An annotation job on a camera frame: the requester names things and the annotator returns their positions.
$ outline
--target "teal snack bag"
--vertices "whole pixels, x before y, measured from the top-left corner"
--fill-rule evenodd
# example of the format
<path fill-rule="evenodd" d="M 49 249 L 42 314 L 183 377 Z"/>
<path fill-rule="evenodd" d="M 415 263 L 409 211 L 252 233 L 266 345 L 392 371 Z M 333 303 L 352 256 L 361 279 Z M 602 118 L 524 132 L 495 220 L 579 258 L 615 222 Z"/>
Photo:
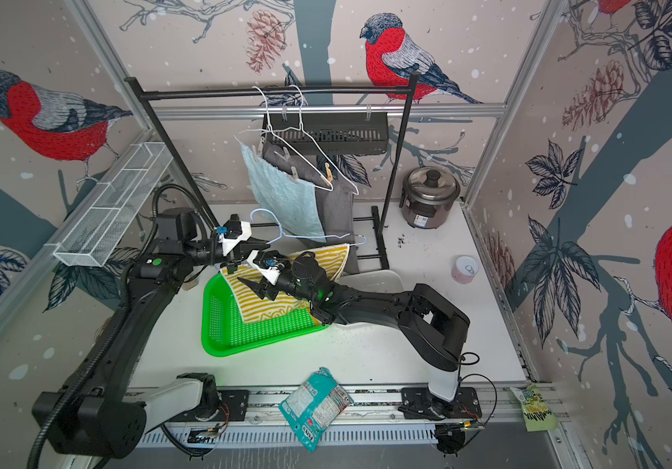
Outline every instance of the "teal snack bag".
<path fill-rule="evenodd" d="M 279 404 L 279 410 L 299 441 L 312 453 L 323 431 L 350 404 L 354 401 L 333 380 L 331 371 L 321 368 Z"/>

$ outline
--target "clothes rack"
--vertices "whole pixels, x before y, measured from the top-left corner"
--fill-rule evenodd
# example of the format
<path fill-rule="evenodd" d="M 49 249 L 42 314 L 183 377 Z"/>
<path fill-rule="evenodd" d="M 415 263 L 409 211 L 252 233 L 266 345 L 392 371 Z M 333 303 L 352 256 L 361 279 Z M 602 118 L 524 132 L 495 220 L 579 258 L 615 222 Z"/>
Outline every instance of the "clothes rack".
<path fill-rule="evenodd" d="M 406 96 L 406 103 L 403 106 L 403 113 L 401 116 L 401 125 L 399 127 L 397 141 L 396 141 L 396 154 L 393 164 L 393 169 L 391 171 L 391 177 L 388 179 L 387 191 L 385 193 L 385 201 L 383 202 L 382 213 L 378 212 L 377 206 L 372 206 L 371 216 L 369 217 L 357 217 L 355 221 L 366 221 L 371 220 L 373 222 L 373 230 L 375 231 L 375 238 L 378 248 L 378 254 L 366 254 L 358 256 L 359 259 L 380 259 L 380 268 L 388 269 L 390 265 L 387 260 L 387 251 L 385 249 L 385 240 L 383 239 L 383 227 L 385 226 L 385 217 L 387 216 L 387 208 L 391 203 L 391 193 L 393 192 L 394 183 L 396 180 L 396 174 L 398 172 L 398 161 L 401 155 L 401 150 L 403 149 L 403 140 L 406 136 L 406 126 L 409 123 L 409 113 L 412 109 L 412 102 L 414 101 L 414 94 L 417 89 L 417 82 L 419 80 L 419 72 L 412 72 L 409 76 L 409 83 L 407 86 L 301 86 L 300 89 L 291 89 L 291 88 L 264 88 L 262 92 L 268 95 L 298 95 L 303 94 L 312 94 L 312 93 L 331 93 L 331 94 L 391 94 L 391 95 L 403 95 Z M 143 106 L 148 118 L 151 120 L 153 128 L 156 130 L 156 133 L 161 137 L 161 139 L 166 144 L 167 150 L 172 154 L 174 162 L 180 169 L 180 172 L 185 179 L 185 185 L 190 188 L 190 190 L 195 195 L 195 198 L 201 204 L 201 208 L 208 215 L 209 219 L 216 225 L 219 226 L 219 221 L 216 219 L 216 216 L 213 214 L 213 211 L 210 209 L 208 202 L 205 200 L 203 193 L 201 193 L 198 185 L 192 180 L 192 175 L 190 170 L 187 169 L 182 157 L 177 151 L 177 147 L 174 146 L 172 139 L 166 133 L 166 129 L 162 125 L 159 117 L 156 115 L 156 111 L 151 105 L 151 101 L 154 100 L 163 100 L 163 99 L 194 99 L 194 98 L 228 98 L 228 97 L 244 97 L 244 96 L 256 96 L 260 94 L 260 91 L 257 89 L 217 89 L 217 90 L 208 90 L 208 89 L 199 89 L 199 90 L 189 90 L 189 91 L 145 91 L 143 87 L 138 82 L 138 79 L 135 77 L 127 77 L 125 81 L 128 83 L 130 89 L 132 89 L 135 98 Z"/>

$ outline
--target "white mesh basket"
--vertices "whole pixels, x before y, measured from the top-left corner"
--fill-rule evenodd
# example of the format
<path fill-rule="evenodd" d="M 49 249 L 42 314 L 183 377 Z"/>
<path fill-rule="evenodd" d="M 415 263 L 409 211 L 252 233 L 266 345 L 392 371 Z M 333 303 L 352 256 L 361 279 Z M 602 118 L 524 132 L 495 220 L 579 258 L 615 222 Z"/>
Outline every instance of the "white mesh basket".
<path fill-rule="evenodd" d="M 54 257 L 67 266 L 103 267 L 171 162 L 163 142 L 136 145 L 125 167 L 103 184 L 106 188 L 97 201 L 59 243 Z"/>

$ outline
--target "snack bag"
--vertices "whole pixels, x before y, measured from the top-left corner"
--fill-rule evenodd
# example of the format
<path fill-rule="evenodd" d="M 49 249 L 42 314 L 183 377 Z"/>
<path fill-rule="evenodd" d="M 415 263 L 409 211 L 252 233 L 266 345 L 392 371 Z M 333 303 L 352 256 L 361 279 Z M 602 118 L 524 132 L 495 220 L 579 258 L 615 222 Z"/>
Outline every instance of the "snack bag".
<path fill-rule="evenodd" d="M 521 403 L 527 431 L 551 430 L 557 427 L 557 417 L 547 407 L 535 384 L 529 384 L 527 389 L 512 387 L 511 391 Z"/>
<path fill-rule="evenodd" d="M 354 401 L 346 390 L 333 380 L 327 368 L 321 368 L 286 398 L 279 410 L 299 441 L 312 453 L 326 427 L 350 404 Z"/>

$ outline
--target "yellow striped towel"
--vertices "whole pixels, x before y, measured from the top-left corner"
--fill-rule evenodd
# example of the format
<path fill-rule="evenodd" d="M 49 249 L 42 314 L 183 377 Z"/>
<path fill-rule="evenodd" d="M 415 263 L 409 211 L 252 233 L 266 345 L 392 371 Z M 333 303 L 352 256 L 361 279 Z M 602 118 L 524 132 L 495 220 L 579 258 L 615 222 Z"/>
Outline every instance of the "yellow striped towel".
<path fill-rule="evenodd" d="M 349 245 L 323 246 L 322 248 L 307 250 L 315 253 L 315 259 L 325 269 L 328 278 L 337 280 L 341 276 L 343 267 L 346 265 L 346 258 L 349 256 Z M 291 254 L 289 258 L 296 258 L 303 252 L 305 251 Z M 295 299 L 286 294 L 279 294 L 276 297 L 276 301 L 258 298 L 251 289 L 237 280 L 237 277 L 245 277 L 253 281 L 260 281 L 263 275 L 250 267 L 240 266 L 237 272 L 233 274 L 229 274 L 226 267 L 223 267 L 221 275 L 235 295 L 237 306 L 242 316 L 242 322 L 245 324 L 258 323 L 262 320 L 281 317 L 297 309 L 310 310 L 310 304 L 307 301 Z"/>

